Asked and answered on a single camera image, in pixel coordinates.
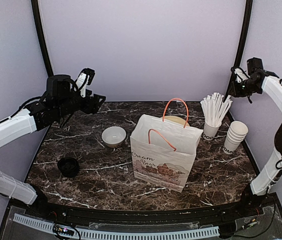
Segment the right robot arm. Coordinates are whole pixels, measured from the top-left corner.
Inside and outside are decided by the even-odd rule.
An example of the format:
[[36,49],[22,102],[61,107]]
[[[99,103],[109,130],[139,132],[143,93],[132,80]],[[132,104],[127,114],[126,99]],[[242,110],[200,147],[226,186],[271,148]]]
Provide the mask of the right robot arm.
[[263,199],[271,187],[282,176],[282,78],[273,71],[265,70],[263,61],[253,57],[247,60],[247,71],[239,66],[231,68],[234,78],[227,91],[235,98],[250,98],[252,94],[266,94],[277,107],[279,114],[273,140],[273,152],[265,166],[241,194],[241,202],[236,205],[236,213],[247,217],[256,208],[256,201]]

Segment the cream bear paper bag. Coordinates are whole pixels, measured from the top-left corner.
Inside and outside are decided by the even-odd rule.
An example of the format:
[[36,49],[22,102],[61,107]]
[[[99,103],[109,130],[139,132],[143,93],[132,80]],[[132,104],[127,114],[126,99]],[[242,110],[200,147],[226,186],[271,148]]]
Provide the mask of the cream bear paper bag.
[[165,116],[143,114],[131,133],[134,177],[182,192],[197,155],[203,130]]

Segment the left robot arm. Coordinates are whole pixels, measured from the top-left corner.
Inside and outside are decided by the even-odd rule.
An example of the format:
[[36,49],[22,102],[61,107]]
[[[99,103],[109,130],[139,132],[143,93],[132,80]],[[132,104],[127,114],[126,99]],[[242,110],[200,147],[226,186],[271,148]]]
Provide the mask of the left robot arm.
[[[0,148],[33,132],[38,132],[58,122],[64,127],[73,114],[81,111],[95,114],[106,100],[103,95],[92,93],[89,86],[95,76],[90,68],[83,69],[76,80],[69,75],[50,76],[41,96],[25,101],[18,110],[0,121]],[[41,190],[21,182],[0,171],[0,194],[31,206],[41,218],[48,218],[51,206],[44,200]]]

